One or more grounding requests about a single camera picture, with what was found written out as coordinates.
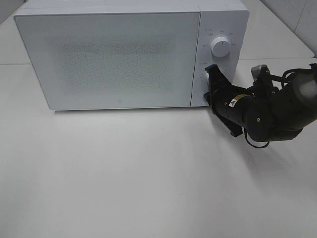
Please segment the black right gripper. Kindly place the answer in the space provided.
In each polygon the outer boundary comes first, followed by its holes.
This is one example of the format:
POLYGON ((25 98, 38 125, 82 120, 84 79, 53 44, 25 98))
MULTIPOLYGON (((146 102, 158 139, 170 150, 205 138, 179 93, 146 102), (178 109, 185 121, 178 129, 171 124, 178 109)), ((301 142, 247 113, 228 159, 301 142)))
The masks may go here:
POLYGON ((217 64, 205 68, 209 75, 211 112, 229 129, 233 137, 242 134, 242 126, 255 125, 253 86, 237 87, 220 71, 217 64))

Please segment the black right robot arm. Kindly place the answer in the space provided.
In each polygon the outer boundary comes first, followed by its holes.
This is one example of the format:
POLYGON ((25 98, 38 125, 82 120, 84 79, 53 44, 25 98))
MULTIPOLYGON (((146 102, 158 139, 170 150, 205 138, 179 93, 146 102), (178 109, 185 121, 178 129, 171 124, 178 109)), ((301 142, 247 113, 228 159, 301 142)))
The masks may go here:
POLYGON ((244 134, 265 143, 292 140, 317 119, 316 63, 282 76, 271 74, 265 64, 255 66, 249 88, 233 85, 216 64, 205 71, 209 91, 204 98, 234 137, 244 134))

